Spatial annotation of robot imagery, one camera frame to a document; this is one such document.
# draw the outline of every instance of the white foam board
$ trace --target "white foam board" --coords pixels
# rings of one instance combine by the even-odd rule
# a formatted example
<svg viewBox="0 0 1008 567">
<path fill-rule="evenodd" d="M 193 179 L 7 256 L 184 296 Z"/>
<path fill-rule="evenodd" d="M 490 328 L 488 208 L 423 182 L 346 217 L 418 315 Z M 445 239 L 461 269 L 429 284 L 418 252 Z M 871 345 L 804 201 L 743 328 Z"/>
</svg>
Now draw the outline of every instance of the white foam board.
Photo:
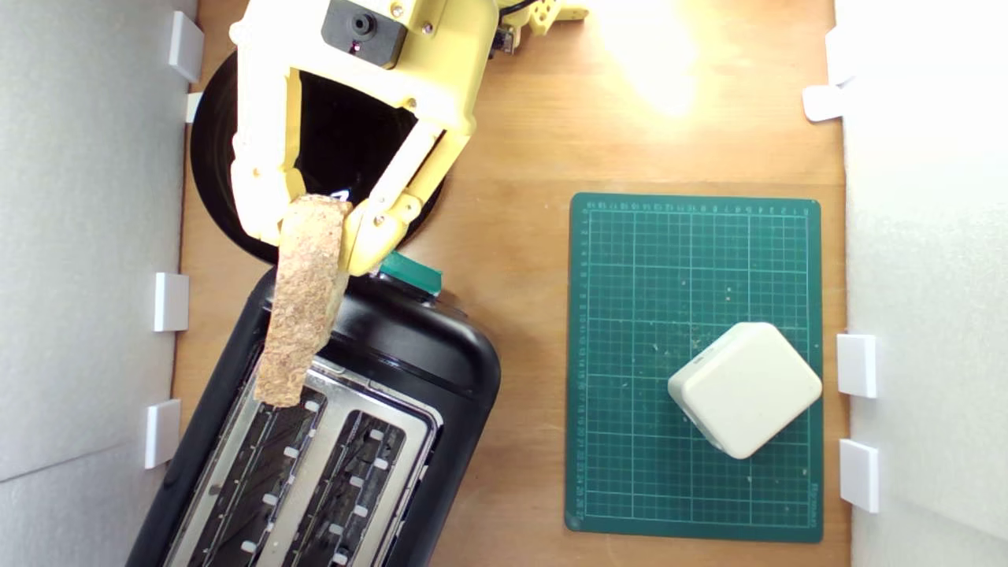
<svg viewBox="0 0 1008 567">
<path fill-rule="evenodd" d="M 0 565 L 123 565 L 164 478 L 135 441 L 0 483 Z"/>
<path fill-rule="evenodd" d="M 1002 566 L 1008 4 L 837 11 L 872 45 L 844 86 L 848 323 L 878 337 L 883 378 L 878 400 L 851 399 L 851 437 L 883 469 L 881 513 L 855 513 L 853 563 Z M 957 537 L 924 536 L 937 534 Z M 913 546 L 925 551 L 888 551 Z"/>
<path fill-rule="evenodd" d="M 0 480 L 142 439 L 144 409 L 170 396 L 175 341 L 151 332 L 152 300 L 154 273 L 178 269 L 188 85 L 156 62 L 179 4 L 0 18 Z"/>
</svg>

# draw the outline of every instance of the green cutting mat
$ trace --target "green cutting mat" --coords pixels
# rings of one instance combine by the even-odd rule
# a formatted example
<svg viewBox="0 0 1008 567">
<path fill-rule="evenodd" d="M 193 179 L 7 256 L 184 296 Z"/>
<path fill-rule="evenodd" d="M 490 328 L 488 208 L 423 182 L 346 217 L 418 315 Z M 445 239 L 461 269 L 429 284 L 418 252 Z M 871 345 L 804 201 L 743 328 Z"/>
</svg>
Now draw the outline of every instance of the green cutting mat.
<svg viewBox="0 0 1008 567">
<path fill-rule="evenodd" d="M 823 406 L 752 458 L 715 449 L 666 381 L 740 321 L 823 372 L 814 201 L 579 194 L 571 207 L 565 521 L 577 531 L 823 539 Z"/>
</svg>

